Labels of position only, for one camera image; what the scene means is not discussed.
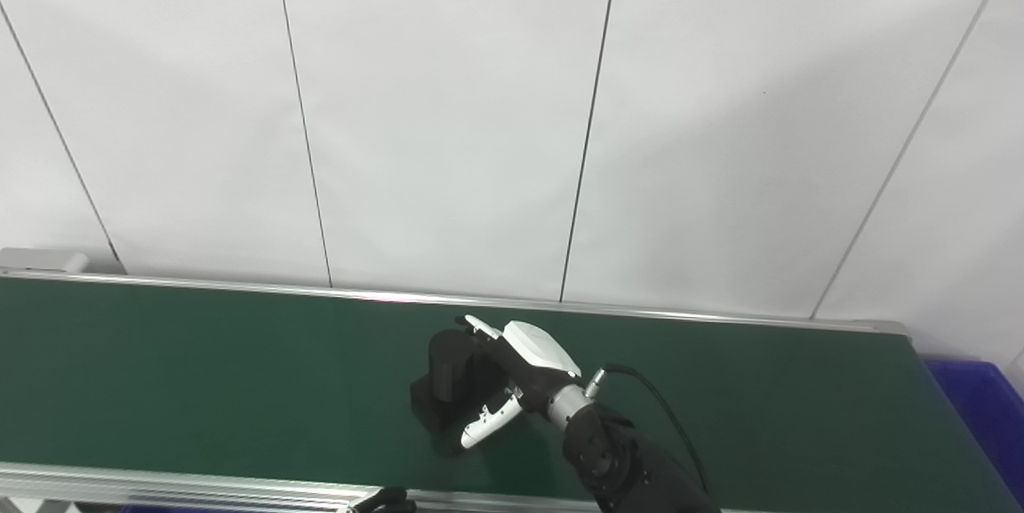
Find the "white wall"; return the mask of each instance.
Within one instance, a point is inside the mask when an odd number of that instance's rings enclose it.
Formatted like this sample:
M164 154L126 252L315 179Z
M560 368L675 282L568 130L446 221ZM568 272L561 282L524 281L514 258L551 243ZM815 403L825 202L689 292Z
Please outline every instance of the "white wall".
M288 0L331 273L557 300L607 0Z
M613 0L565 297L807 317L981 0Z
M1024 346L1024 0L990 0L819 316L906 323L920 349Z
M327 284L281 0L0 0L132 273Z
M118 269L14 39L0 20L0 247L71 248Z
M0 0L71 153L0 29L0 246L903 320L1024 376L1024 0L937 93L982 0L611 0L593 119L608 0L284 1Z

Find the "robotic arm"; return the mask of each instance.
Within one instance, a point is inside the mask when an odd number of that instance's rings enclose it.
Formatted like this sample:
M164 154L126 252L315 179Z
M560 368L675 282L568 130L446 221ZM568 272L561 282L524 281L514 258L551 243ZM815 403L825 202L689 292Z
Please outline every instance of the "robotic arm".
M594 400L604 377L587 389L580 368L541 328L510 320L505 330L472 315L460 319L477 345L509 376L507 396L484 404L459 439L468 450L514 420L537 413L563 433L562 456L606 513L721 513L699 484L625 418Z

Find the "blue container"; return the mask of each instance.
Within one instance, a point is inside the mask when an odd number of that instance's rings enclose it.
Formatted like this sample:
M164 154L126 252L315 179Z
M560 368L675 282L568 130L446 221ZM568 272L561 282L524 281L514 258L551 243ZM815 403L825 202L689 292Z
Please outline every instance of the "blue container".
M1024 401L1002 372L984 360L925 364L961 419L1024 507Z

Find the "black cable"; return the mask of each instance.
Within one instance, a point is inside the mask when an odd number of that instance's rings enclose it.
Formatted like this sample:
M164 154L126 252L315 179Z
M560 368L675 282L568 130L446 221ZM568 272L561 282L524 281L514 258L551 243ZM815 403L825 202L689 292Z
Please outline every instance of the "black cable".
M686 444L686 451L690 454L690 459L691 461L693 461L693 466L696 467L697 477L700 478L700 486L703 487L703 490L707 493L707 495L711 495L711 491L708 490L708 476L705 473L703 465L700 462L700 458L697 457L697 451L693 447L693 441L690 440L690 436L687 435L686 430L683 429L683 424L679 422L679 419L676 417L676 414L672 411L672 408L669 407L669 402L665 400L665 397L662 396L662 393L657 392L657 388L654 386L654 384L651 383L649 379L641 375L640 372L630 367L620 366L615 364L607 364L606 366L604 366L603 369L605 372L618 372L618 374L629 375L634 379L637 379L640 383L644 384L644 387L646 387L647 390L650 391L652 395L654 395L654 398L657 399L658 404L662 404L662 410L666 412L666 415L669 415L669 419L672 421L672 425L675 426L676 432L678 432L679 436L683 438L683 443Z

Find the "silver metal cylinder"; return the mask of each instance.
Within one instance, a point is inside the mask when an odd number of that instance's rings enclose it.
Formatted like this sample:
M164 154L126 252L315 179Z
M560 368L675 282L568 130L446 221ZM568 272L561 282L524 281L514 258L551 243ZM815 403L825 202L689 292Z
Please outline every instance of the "silver metal cylinder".
M572 419L572 416L582 408L593 402L584 395L583 388L579 385L566 385L551 398L551 403L548 405L548 419L560 431L565 431L569 419Z
M604 376L608 374L603 369L597 370L593 379L590 379L590 382L587 384L587 389L583 394L587 395L591 399L596 397L597 392L601 389L601 382L604 381Z

